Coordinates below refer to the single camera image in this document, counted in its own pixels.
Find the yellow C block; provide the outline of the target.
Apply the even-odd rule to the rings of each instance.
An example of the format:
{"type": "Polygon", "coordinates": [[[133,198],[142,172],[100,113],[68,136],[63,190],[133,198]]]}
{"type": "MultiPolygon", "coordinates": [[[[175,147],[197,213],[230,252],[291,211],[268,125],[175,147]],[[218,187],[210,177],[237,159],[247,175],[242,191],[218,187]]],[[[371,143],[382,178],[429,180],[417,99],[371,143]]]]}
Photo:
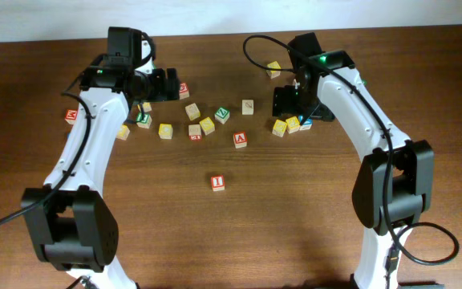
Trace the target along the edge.
{"type": "Polygon", "coordinates": [[[161,139],[172,139],[173,126],[171,124],[160,124],[158,134],[161,139]]]}

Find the red I block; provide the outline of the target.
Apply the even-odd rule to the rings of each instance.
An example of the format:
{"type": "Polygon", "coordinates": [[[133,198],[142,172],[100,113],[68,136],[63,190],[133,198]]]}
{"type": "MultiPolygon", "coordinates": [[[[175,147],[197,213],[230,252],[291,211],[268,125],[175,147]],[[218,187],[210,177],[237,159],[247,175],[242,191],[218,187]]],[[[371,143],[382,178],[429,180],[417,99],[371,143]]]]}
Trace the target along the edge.
{"type": "Polygon", "coordinates": [[[223,175],[211,177],[210,181],[213,192],[225,190],[225,179],[223,175]]]}

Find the red A block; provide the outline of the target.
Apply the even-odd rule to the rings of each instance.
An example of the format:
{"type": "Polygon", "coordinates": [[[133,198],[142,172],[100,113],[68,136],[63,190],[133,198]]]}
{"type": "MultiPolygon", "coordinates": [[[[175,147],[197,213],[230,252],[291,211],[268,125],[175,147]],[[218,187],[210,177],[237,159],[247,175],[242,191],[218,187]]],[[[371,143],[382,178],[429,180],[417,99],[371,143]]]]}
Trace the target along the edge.
{"type": "Polygon", "coordinates": [[[248,140],[245,132],[236,132],[233,134],[233,143],[236,149],[241,149],[247,146],[248,140]]]}

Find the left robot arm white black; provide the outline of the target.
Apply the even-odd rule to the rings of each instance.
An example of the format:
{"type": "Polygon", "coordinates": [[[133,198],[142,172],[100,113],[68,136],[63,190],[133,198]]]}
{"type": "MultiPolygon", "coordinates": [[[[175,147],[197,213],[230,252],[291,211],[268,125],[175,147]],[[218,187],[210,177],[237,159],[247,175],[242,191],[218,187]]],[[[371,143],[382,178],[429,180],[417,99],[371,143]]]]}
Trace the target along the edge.
{"type": "Polygon", "coordinates": [[[103,200],[113,144],[135,104],[178,100],[176,70],[155,68],[156,47],[144,32],[111,26],[107,52],[74,80],[77,117],[63,152],[40,188],[21,207],[37,258],[90,288],[136,288],[116,251],[117,221],[103,200]]]}

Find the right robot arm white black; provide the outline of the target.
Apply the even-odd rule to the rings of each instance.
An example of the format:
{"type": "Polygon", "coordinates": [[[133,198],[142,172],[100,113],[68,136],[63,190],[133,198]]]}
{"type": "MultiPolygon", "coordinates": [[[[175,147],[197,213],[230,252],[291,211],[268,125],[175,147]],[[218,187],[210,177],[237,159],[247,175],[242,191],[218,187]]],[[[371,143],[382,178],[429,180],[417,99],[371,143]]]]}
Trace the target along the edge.
{"type": "Polygon", "coordinates": [[[325,52],[314,33],[285,45],[293,84],[275,88],[273,116],[337,120],[355,147],[361,166],[352,189],[364,227],[352,288],[398,288],[404,243],[421,226],[431,205],[434,152],[397,128],[368,92],[345,51],[325,52]]]}

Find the green R block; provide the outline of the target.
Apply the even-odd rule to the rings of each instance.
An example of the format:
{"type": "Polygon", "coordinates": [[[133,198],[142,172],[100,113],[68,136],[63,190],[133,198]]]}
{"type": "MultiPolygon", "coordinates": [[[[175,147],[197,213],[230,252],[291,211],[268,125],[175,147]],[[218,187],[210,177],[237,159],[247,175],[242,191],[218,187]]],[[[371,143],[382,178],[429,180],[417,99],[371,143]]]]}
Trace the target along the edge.
{"type": "Polygon", "coordinates": [[[148,113],[139,112],[136,117],[136,125],[140,128],[150,128],[152,118],[148,113]]]}

